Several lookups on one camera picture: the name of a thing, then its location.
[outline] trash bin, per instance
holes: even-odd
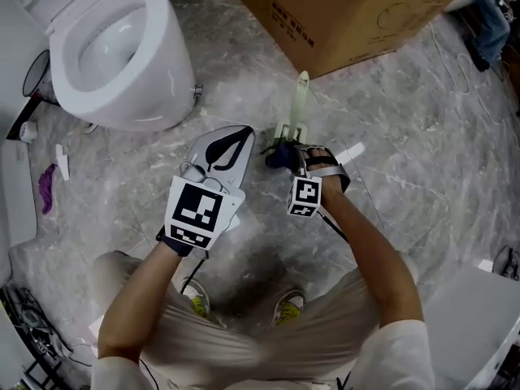
[[[49,50],[41,52],[32,63],[25,76],[22,93],[24,97],[40,99],[43,102],[59,106],[50,77]]]

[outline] marble floor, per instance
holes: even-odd
[[[92,261],[114,249],[143,258],[189,147],[202,133],[229,124],[252,126],[257,139],[242,185],[242,225],[220,239],[198,276],[211,285],[222,320],[240,328],[241,317],[267,291],[293,282],[316,297],[355,266],[349,247],[321,220],[286,216],[288,177],[266,169],[259,156],[288,113],[296,71],[238,0],[171,2],[204,84],[181,125],[142,134],[98,128],[85,135],[82,123],[57,107],[41,105],[35,116],[39,137],[29,150],[38,233],[11,256],[15,280],[31,288],[71,344],[93,341],[88,325],[99,313],[89,295]],[[432,26],[454,82],[424,28],[395,53],[313,80],[308,118],[309,141],[365,145],[348,195],[415,261],[424,301],[461,265],[492,258],[520,237],[516,98],[493,71],[473,70],[465,95],[456,59],[466,50],[457,22],[442,15]],[[461,58],[467,72],[466,61]],[[54,205],[44,216],[37,181],[53,162],[56,143],[69,156],[71,179],[54,174]],[[174,281],[200,256],[186,258]],[[86,347],[75,357],[93,360]],[[88,368],[66,368],[74,387],[88,383]]]

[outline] toilet bowl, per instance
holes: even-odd
[[[155,131],[195,102],[193,69],[168,0],[18,0],[49,36],[54,92],[70,114]]]

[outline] cardboard box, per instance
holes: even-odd
[[[241,0],[311,78],[403,45],[452,0]]]

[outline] purple cloth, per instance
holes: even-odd
[[[41,174],[38,180],[38,190],[43,201],[43,208],[41,209],[43,215],[49,214],[52,208],[52,174],[54,169],[56,169],[54,164],[47,167],[47,170]]]

